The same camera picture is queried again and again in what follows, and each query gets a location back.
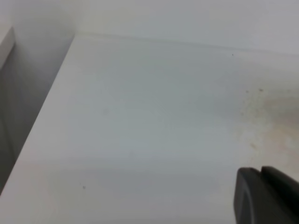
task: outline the white shelf surface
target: white shelf surface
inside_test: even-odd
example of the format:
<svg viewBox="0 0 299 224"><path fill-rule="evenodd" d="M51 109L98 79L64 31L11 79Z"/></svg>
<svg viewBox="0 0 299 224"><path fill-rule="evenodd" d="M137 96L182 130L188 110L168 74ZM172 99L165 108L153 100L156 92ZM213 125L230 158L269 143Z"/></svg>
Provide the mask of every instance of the white shelf surface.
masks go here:
<svg viewBox="0 0 299 224"><path fill-rule="evenodd" d="M4 65L13 46L13 28L8 24L0 23L0 69Z"/></svg>
<svg viewBox="0 0 299 224"><path fill-rule="evenodd" d="M0 223L234 223L239 167L299 177L298 72L298 56L77 35Z"/></svg>

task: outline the stain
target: stain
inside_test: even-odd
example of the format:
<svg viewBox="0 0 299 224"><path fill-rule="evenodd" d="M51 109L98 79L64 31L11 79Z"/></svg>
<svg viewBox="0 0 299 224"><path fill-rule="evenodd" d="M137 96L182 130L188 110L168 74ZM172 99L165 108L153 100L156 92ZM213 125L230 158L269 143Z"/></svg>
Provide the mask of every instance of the stain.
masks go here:
<svg viewBox="0 0 299 224"><path fill-rule="evenodd" d="M273 165L299 174L299 91L262 92L248 95L242 110L246 125L238 130L239 140L253 150L249 165Z"/></svg>

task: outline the white panel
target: white panel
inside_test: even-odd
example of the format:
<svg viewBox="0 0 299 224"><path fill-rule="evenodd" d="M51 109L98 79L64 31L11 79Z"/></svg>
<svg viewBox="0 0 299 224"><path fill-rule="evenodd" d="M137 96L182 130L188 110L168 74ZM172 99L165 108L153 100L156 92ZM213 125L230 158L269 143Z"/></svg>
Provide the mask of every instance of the white panel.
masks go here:
<svg viewBox="0 0 299 224"><path fill-rule="evenodd" d="M298 72L294 56L77 36L0 223L233 223L240 166L299 178Z"/></svg>
<svg viewBox="0 0 299 224"><path fill-rule="evenodd" d="M1 76L18 154L76 31L299 53L296 0L0 0L17 46Z"/></svg>

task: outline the black object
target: black object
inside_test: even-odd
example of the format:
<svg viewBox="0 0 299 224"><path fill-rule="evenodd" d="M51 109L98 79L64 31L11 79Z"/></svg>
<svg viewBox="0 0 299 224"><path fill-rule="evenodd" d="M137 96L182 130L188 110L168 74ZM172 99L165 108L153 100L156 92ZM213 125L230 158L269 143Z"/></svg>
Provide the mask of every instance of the black object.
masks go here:
<svg viewBox="0 0 299 224"><path fill-rule="evenodd" d="M237 224L299 224L299 183L273 167L240 168L234 208Z"/></svg>

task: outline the white wall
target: white wall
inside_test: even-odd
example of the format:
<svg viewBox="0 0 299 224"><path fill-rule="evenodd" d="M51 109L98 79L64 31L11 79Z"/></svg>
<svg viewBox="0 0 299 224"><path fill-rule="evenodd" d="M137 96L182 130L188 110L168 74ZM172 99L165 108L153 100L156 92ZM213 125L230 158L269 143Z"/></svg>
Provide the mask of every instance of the white wall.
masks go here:
<svg viewBox="0 0 299 224"><path fill-rule="evenodd" d="M296 0L86 0L79 28L299 53Z"/></svg>
<svg viewBox="0 0 299 224"><path fill-rule="evenodd" d="M76 29L299 53L296 0L0 0L16 47L0 75L1 108L18 153Z"/></svg>

